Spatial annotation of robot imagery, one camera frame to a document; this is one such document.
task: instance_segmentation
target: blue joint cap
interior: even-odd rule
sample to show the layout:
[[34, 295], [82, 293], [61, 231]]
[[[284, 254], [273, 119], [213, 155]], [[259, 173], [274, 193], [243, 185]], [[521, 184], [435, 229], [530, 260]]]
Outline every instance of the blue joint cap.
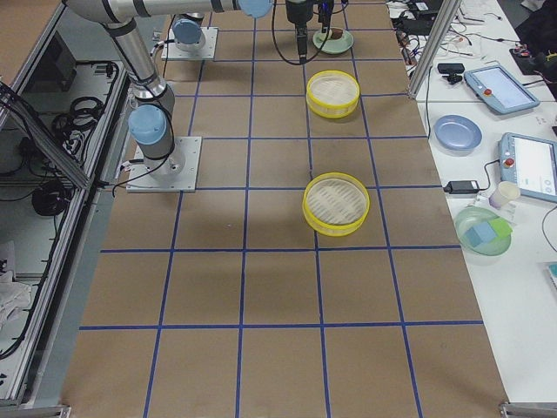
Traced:
[[270, 0], [238, 0], [240, 9], [247, 15], [255, 19], [263, 17], [271, 10]]
[[128, 127], [141, 145], [156, 144], [166, 133], [166, 116], [152, 104], [139, 106], [130, 114]]
[[201, 39], [201, 26], [190, 19], [178, 19], [172, 25], [174, 37], [181, 44], [196, 44]]

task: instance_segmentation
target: blue sponge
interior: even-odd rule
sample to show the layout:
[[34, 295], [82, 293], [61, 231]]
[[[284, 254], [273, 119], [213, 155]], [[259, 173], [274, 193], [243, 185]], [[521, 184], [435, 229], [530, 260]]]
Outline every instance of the blue sponge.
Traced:
[[497, 233], [489, 224], [489, 222], [481, 222], [472, 226], [464, 234], [470, 242], [471, 246], [478, 246], [479, 244], [486, 244], [497, 238]]

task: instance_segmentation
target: green sponge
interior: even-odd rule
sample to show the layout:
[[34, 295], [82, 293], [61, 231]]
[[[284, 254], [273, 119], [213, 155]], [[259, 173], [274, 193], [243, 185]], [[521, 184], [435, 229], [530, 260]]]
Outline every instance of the green sponge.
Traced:
[[491, 219], [488, 222], [489, 225], [493, 228], [493, 230], [497, 234], [496, 239], [504, 239], [508, 237], [513, 231], [513, 228], [511, 228], [508, 222], [503, 218]]

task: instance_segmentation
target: screen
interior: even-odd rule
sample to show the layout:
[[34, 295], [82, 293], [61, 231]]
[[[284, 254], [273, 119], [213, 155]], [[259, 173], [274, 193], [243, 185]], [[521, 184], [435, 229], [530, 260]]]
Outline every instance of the screen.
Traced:
[[533, 100], [499, 68], [478, 71], [474, 76], [483, 84], [486, 89], [506, 108], [520, 105], [528, 105]]
[[516, 180], [521, 189], [556, 196], [554, 147], [545, 142], [514, 137]]

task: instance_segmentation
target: white cup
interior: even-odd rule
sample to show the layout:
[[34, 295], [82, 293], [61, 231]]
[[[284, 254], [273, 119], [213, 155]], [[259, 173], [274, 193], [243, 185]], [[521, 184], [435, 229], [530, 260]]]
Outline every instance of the white cup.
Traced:
[[520, 196], [520, 188], [510, 181], [501, 181], [489, 197], [489, 204], [497, 209]]

